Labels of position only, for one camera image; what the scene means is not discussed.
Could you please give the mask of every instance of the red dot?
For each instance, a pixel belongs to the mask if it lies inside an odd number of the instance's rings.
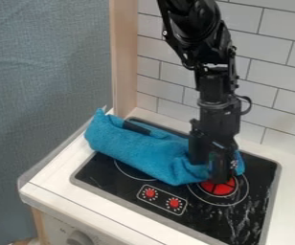
[[[154,196],[155,196],[155,190],[154,190],[154,189],[147,189],[147,191],[146,191],[146,196],[147,196],[148,198],[152,198],[152,197],[154,197]]]
[[[201,187],[210,194],[213,195],[229,195],[234,192],[236,187],[236,181],[231,178],[226,184],[214,184],[211,181],[206,181],[200,184]]]
[[[175,198],[172,198],[170,200],[170,206],[173,208],[173,209],[177,209],[179,207],[179,201],[178,199],[175,199]]]

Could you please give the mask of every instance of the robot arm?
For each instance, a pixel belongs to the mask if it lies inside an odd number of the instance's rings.
[[[238,166],[235,135],[251,100],[235,94],[238,76],[231,35],[214,0],[157,0],[163,36],[183,65],[195,73],[199,120],[191,120],[192,164],[209,165],[212,181],[226,183]],[[241,112],[241,100],[250,107]]]

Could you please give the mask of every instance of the blue towel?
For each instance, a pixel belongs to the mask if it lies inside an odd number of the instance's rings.
[[[134,123],[150,130],[150,134],[123,129],[123,119],[104,115],[98,109],[84,136],[94,150],[169,185],[179,186],[209,179],[207,165],[195,166],[190,163],[187,139],[143,123]],[[244,163],[238,152],[237,157],[237,175],[241,175]]]

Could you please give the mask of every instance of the stovetop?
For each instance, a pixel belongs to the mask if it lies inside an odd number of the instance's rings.
[[[241,155],[245,173],[224,185],[204,182],[173,187],[101,153],[75,179],[226,244],[257,245],[266,232],[263,226],[271,212],[269,197],[276,191],[278,165]]]

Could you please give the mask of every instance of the gray curtain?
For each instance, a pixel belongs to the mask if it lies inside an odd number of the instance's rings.
[[[0,0],[0,245],[34,235],[16,179],[111,104],[108,0]]]

